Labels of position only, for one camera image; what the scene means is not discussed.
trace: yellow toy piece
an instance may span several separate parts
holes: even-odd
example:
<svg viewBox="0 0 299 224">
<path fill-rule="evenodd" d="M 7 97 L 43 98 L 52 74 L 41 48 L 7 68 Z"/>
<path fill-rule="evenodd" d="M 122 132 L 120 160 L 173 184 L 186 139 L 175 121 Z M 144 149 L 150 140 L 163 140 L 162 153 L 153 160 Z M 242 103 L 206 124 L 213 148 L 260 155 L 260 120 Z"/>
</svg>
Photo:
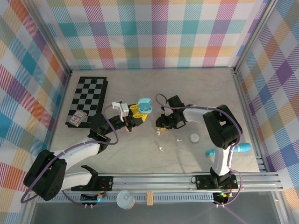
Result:
<svg viewBox="0 0 299 224">
<path fill-rule="evenodd" d="M 130 110 L 133 113 L 133 118 L 142 118 L 142 121 L 145 122 L 146 118 L 148 117 L 147 113 L 139 113 L 139 105 L 138 104 L 134 104 L 130 106 Z"/>
<path fill-rule="evenodd" d="M 133 114 L 137 114 L 137 113 L 139 113 L 138 108 L 139 108 L 139 105 L 138 105 L 138 104 L 134 104 L 134 105 L 131 105 L 131 106 L 130 106 L 130 110 L 132 111 Z"/>
</svg>

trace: white ball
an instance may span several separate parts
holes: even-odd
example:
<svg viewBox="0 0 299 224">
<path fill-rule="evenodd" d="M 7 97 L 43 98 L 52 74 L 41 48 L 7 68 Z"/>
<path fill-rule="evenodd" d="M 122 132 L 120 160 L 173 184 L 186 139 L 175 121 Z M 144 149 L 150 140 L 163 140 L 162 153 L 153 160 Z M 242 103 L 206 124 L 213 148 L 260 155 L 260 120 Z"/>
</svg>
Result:
<svg viewBox="0 0 299 224">
<path fill-rule="evenodd" d="M 198 136 L 198 134 L 192 134 L 192 135 L 190 135 L 190 140 L 191 140 L 191 142 L 198 142 L 199 141 L 199 136 Z"/>
</svg>

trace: white bottle cap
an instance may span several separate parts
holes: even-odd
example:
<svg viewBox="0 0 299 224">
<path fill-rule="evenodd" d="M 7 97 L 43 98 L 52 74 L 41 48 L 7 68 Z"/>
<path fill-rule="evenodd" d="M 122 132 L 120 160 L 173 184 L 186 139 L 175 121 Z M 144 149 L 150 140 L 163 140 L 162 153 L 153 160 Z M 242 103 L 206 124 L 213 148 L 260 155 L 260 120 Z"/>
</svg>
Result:
<svg viewBox="0 0 299 224">
<path fill-rule="evenodd" d="M 117 205 L 122 209 L 130 209 L 135 204 L 134 195 L 128 191 L 121 191 L 116 198 Z"/>
<path fill-rule="evenodd" d="M 199 136 L 198 136 L 198 134 L 192 134 L 192 135 L 190 135 L 190 140 L 191 140 L 191 142 L 198 142 L 199 141 Z"/>
</svg>

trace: checkered pattern wall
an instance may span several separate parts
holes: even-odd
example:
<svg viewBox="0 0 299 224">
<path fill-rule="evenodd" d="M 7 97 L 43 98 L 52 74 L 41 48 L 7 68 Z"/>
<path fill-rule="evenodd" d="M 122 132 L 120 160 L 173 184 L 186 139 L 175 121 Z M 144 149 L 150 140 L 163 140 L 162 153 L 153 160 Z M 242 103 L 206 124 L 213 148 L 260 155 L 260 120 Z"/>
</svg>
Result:
<svg viewBox="0 0 299 224">
<path fill-rule="evenodd" d="M 252 14 L 256 20 L 265 5 L 263 0 L 39 1 L 74 69 L 231 66 Z"/>
<path fill-rule="evenodd" d="M 268 164 L 299 222 L 299 1 L 280 0 L 241 72 Z"/>
<path fill-rule="evenodd" d="M 266 8 L 266 5 L 267 5 L 268 1 L 269 0 L 263 0 L 263 2 L 261 4 L 261 6 L 260 6 L 260 8 L 259 8 L 259 10 L 258 10 L 258 12 L 256 14 L 256 16 L 254 17 L 254 20 L 253 20 L 253 22 L 252 22 L 252 24 L 251 24 L 251 26 L 250 26 L 250 28 L 249 28 L 249 30 L 248 30 L 245 38 L 243 39 L 242 45 L 241 45 L 241 47 L 238 50 L 237 56 L 235 57 L 235 60 L 233 62 L 233 67 L 236 66 L 238 60 L 240 59 L 240 57 L 241 57 L 241 55 L 242 55 L 242 53 L 244 51 L 244 48 L 246 47 L 246 44 L 248 43 L 248 40 L 249 40 L 252 32 L 254 31 L 256 25 L 257 25 L 257 22 L 258 22 L 259 18 L 261 17 L 264 9 Z"/>
<path fill-rule="evenodd" d="M 0 224 L 15 224 L 22 181 L 47 147 L 67 75 L 21 0 L 0 0 Z"/>
</svg>

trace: light blue toy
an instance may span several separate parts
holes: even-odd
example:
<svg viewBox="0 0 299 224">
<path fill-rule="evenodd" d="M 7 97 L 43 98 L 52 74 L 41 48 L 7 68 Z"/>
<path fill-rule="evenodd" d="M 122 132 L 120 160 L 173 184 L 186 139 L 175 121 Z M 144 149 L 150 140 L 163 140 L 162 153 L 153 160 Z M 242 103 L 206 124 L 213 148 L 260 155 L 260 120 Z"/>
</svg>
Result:
<svg viewBox="0 0 299 224">
<path fill-rule="evenodd" d="M 142 98 L 138 101 L 139 105 L 139 112 L 140 113 L 151 113 L 153 111 L 153 107 L 150 105 L 151 99 L 150 98 Z"/>
<path fill-rule="evenodd" d="M 237 152 L 247 152 L 250 149 L 251 149 L 251 145 L 249 143 L 244 142 L 244 143 L 240 143 L 238 145 L 238 147 L 234 148 L 234 153 L 237 153 Z M 215 149 L 206 151 L 206 155 L 215 155 Z"/>
</svg>

